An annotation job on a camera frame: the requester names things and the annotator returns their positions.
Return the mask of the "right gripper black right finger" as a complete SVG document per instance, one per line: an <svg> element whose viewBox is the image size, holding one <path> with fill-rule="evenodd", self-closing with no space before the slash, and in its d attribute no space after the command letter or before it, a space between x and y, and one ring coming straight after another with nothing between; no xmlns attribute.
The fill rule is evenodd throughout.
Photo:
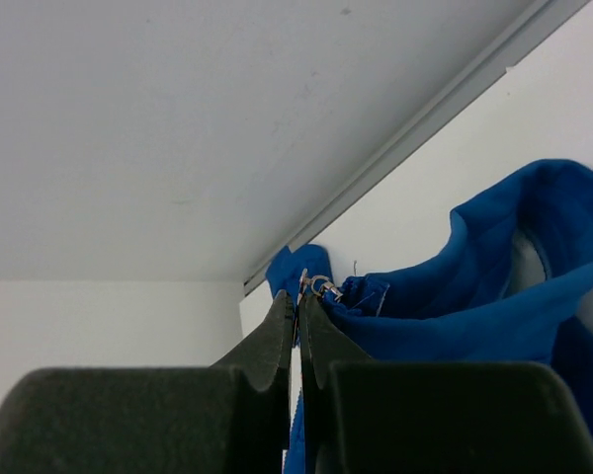
<svg viewBox="0 0 593 474"><path fill-rule="evenodd" d="M306 472L593 473L593 438L549 367L381 362L314 296L298 324Z"/></svg>

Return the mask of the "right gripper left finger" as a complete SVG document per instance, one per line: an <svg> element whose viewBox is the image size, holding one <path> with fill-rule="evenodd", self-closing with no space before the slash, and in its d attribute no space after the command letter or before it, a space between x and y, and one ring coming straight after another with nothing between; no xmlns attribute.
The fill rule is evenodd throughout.
<svg viewBox="0 0 593 474"><path fill-rule="evenodd" d="M278 473L294 306L206 367L45 368L0 406L0 473Z"/></svg>

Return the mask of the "blue zip-up jacket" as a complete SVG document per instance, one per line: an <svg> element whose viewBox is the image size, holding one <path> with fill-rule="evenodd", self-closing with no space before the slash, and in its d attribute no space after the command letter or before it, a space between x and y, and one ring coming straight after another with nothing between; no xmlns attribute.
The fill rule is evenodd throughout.
<svg viewBox="0 0 593 474"><path fill-rule="evenodd" d="M530 163L453 208L450 226L431 259L325 292L332 323L383 360L547 364L593 436L593 171Z"/></svg>

